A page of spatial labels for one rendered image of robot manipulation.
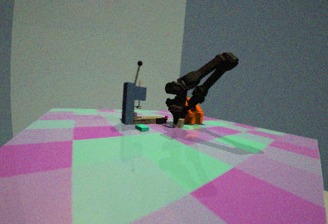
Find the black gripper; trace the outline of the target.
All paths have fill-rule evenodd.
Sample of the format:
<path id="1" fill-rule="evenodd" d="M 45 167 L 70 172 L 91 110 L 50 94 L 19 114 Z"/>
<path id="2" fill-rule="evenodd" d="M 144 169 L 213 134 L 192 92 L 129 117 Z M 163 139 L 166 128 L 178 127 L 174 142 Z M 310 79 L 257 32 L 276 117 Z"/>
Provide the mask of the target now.
<path id="1" fill-rule="evenodd" d="M 185 119 L 190 107 L 186 105 L 186 100 L 188 100 L 185 95 L 177 95 L 176 97 L 176 105 L 170 105 L 168 110 L 173 114 L 173 121 L 176 125 L 178 123 L 179 118 Z"/>

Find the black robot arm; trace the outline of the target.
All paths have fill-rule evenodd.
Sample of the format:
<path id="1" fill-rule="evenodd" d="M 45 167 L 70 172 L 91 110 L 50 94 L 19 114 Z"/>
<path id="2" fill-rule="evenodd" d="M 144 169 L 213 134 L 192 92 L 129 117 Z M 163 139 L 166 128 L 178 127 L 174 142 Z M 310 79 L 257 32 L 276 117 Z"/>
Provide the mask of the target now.
<path id="1" fill-rule="evenodd" d="M 187 100 L 187 102 L 190 107 L 197 108 L 196 105 L 205 100 L 205 96 L 208 93 L 209 88 L 212 87 L 212 85 L 226 71 L 232 70 L 236 67 L 239 63 L 238 61 L 239 59 L 236 58 L 231 52 L 217 54 L 212 61 L 207 62 L 203 67 L 200 67 L 196 71 L 191 71 L 185 76 L 177 79 L 178 82 L 173 81 L 167 83 L 165 86 L 165 92 L 172 95 L 187 96 L 187 91 L 194 89 L 192 92 L 193 96 Z M 201 79 L 211 72 L 213 73 L 209 76 L 209 78 L 201 86 L 198 86 Z"/>

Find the green rectangular block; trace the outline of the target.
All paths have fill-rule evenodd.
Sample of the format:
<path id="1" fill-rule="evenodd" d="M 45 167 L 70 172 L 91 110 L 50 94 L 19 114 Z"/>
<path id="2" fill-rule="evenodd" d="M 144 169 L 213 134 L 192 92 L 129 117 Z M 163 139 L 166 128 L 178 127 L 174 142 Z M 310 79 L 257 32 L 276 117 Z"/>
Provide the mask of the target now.
<path id="1" fill-rule="evenodd" d="M 138 130 L 141 131 L 141 132 L 149 131 L 149 127 L 144 126 L 144 125 L 142 125 L 142 124 L 140 124 L 140 125 L 135 125 L 135 128 L 138 129 Z"/>

